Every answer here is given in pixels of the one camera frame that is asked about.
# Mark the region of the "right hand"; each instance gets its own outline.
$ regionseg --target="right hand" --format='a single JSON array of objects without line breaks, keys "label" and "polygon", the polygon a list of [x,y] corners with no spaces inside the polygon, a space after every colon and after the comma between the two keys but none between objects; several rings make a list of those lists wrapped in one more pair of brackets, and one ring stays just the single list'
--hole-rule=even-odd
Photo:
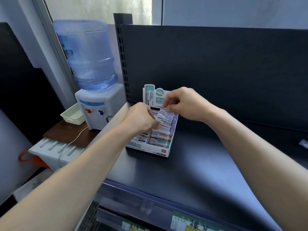
[{"label": "right hand", "polygon": [[163,108],[189,120],[205,122],[206,115],[218,109],[192,88],[181,87],[166,95]]}]

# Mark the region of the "black panel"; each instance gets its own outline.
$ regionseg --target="black panel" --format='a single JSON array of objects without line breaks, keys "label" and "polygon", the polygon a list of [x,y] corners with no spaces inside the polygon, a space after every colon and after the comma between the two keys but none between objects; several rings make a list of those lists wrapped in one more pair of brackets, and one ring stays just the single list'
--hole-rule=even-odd
[{"label": "black panel", "polygon": [[7,23],[0,23],[0,69],[0,109],[35,144],[61,120],[64,108]]},{"label": "black panel", "polygon": [[131,101],[192,87],[237,119],[308,131],[308,31],[121,25]]}]

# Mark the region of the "window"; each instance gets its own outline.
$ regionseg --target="window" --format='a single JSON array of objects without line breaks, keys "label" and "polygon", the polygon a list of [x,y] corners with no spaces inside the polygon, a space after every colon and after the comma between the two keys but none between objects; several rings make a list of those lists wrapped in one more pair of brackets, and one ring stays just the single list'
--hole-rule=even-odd
[{"label": "window", "polygon": [[113,13],[131,13],[136,25],[152,24],[152,0],[45,0],[56,19],[103,19],[114,24]]}]

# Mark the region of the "hand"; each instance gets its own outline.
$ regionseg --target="hand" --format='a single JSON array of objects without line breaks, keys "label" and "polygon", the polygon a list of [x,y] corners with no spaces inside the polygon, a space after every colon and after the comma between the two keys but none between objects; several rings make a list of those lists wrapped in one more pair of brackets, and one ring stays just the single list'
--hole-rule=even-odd
[{"label": "hand", "polygon": [[164,100],[163,107],[168,112],[180,114],[186,119],[206,121],[206,115],[218,109],[208,102],[192,88],[181,87],[169,92]]},{"label": "hand", "polygon": [[136,135],[144,133],[149,129],[159,129],[160,122],[154,119],[154,115],[148,105],[139,102],[129,108],[121,124],[126,125]]}]

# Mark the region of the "left hand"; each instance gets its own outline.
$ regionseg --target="left hand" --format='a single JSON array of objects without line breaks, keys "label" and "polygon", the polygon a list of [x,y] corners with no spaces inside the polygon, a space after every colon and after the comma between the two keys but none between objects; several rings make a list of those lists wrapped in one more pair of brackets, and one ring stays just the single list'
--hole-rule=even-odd
[{"label": "left hand", "polygon": [[136,135],[144,133],[149,129],[159,129],[160,122],[154,119],[154,115],[148,105],[139,102],[129,108],[121,124],[130,128]]}]

